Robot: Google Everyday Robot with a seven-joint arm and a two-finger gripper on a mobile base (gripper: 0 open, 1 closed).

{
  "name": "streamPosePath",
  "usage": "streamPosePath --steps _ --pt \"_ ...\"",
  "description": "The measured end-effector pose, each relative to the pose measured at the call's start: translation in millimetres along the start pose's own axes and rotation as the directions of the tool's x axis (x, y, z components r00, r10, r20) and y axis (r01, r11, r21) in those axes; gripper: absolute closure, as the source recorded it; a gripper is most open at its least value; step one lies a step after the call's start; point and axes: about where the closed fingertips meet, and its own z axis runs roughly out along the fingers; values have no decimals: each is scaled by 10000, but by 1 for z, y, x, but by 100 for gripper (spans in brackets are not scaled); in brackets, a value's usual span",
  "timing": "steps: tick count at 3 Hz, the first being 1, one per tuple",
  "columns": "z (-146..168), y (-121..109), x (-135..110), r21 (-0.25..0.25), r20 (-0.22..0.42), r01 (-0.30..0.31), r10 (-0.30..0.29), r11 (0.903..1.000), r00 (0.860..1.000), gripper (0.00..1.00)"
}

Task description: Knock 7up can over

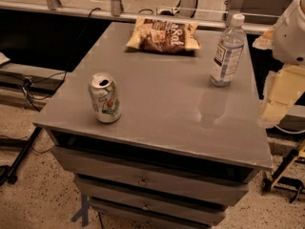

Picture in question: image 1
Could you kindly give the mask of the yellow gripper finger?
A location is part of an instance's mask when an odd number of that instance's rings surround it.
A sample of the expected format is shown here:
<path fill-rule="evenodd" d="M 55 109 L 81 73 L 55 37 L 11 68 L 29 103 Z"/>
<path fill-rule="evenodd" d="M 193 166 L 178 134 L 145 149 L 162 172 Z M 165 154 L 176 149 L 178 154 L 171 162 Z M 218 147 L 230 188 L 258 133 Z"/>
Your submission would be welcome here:
<path fill-rule="evenodd" d="M 262 35 L 253 42 L 253 47 L 259 50 L 271 50 L 273 48 L 275 27 L 269 27 Z"/>
<path fill-rule="evenodd" d="M 264 124 L 278 124 L 304 93 L 304 66 L 285 64 L 277 73 L 269 71 L 259 120 Z"/>

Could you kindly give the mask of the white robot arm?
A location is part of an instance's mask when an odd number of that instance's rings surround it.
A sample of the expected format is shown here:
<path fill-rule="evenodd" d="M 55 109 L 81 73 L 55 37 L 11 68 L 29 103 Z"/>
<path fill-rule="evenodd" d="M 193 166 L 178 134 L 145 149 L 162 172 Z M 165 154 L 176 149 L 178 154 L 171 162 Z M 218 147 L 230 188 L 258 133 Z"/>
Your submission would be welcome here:
<path fill-rule="evenodd" d="M 283 63 L 277 73 L 268 74 L 263 91 L 259 122 L 271 128 L 305 93 L 305 0 L 293 0 L 253 47 L 271 50 L 273 58 Z"/>

